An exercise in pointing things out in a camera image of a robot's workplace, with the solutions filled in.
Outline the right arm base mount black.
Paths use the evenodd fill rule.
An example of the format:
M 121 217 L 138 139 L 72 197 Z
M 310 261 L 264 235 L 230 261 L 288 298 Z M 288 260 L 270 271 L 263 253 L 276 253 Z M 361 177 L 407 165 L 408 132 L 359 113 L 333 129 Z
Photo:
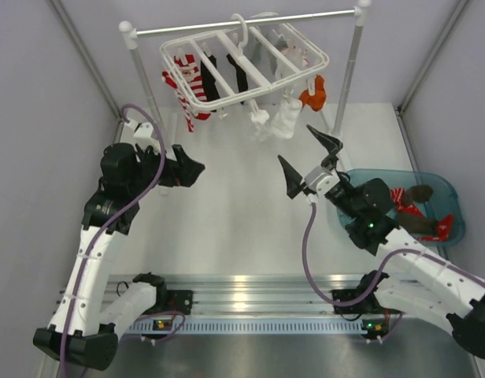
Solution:
M 339 302 L 349 302 L 357 298 L 361 292 L 356 289 L 338 289 L 331 292 L 335 301 L 334 313 L 347 320 L 357 320 L 365 315 L 396 315 L 399 311 L 382 307 L 374 294 L 368 295 L 362 301 L 350 306 L 338 306 Z

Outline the white plastic sock hanger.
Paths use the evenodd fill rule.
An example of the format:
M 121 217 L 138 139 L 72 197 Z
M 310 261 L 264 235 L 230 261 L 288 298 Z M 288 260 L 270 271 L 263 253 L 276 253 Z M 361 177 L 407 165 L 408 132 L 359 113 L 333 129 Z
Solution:
M 263 31 L 261 18 L 233 16 L 230 28 L 215 28 L 169 40 L 161 45 L 163 80 L 175 92 L 189 118 L 239 103 L 257 106 L 257 98 L 300 84 L 316 90 L 316 77 L 329 66 L 326 52 L 289 23 Z

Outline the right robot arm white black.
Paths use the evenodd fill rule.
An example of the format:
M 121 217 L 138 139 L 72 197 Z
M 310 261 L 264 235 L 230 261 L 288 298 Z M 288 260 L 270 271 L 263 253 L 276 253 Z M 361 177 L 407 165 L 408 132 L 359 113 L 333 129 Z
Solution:
M 362 313 L 380 307 L 409 314 L 451 335 L 463 350 L 485 360 L 485 279 L 460 269 L 432 253 L 387 214 L 393 207 L 388 186 L 378 178 L 353 186 L 337 169 L 342 141 L 307 127 L 328 152 L 308 175 L 301 174 L 283 157 L 278 160 L 285 177 L 287 196 L 304 195 L 311 215 L 302 237 L 302 267 L 310 287 L 336 309 L 357 307 Z M 317 286 L 309 269 L 309 235 L 324 198 L 351 222 L 345 227 L 351 242 L 379 260 L 379 268 L 364 275 L 357 296 L 335 300 Z

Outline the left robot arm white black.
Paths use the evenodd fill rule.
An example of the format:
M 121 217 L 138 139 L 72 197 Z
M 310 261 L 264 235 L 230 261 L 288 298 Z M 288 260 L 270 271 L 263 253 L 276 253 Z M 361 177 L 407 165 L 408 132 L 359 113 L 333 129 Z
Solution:
M 113 362 L 122 336 L 138 319 L 179 311 L 165 279 L 140 273 L 108 307 L 106 285 L 124 239 L 139 211 L 140 200 L 156 186 L 191 187 L 205 165 L 190 158 L 183 147 L 174 157 L 153 146 L 130 143 L 105 148 L 96 192 L 84 206 L 75 264 L 58 308 L 45 328 L 35 330 L 33 344 L 59 361 L 86 370 L 104 371 Z

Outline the orange sock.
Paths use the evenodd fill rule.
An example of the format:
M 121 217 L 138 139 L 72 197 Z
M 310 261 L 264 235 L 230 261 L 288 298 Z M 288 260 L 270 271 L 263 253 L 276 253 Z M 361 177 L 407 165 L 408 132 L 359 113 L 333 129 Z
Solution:
M 324 78 L 321 75 L 317 75 L 314 80 L 314 94 L 309 97 L 309 106 L 315 111 L 319 112 L 324 107 L 327 101 L 328 95 L 324 86 Z
M 303 91 L 303 92 L 300 94 L 300 96 L 299 96 L 299 98 L 298 98 L 298 99 L 301 101 L 302 106 L 306 106 L 306 105 L 308 105 L 308 104 L 309 104 L 309 100 L 310 100 L 310 98 L 311 98 L 311 94 L 309 93 L 309 91 L 308 91 L 308 90 L 304 90 L 304 91 Z

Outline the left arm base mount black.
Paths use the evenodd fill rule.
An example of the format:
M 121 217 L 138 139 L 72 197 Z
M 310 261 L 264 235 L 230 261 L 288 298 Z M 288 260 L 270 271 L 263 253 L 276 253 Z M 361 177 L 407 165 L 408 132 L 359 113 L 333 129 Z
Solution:
M 165 311 L 178 311 L 191 314 L 194 292 L 191 290 L 168 290 L 165 300 Z

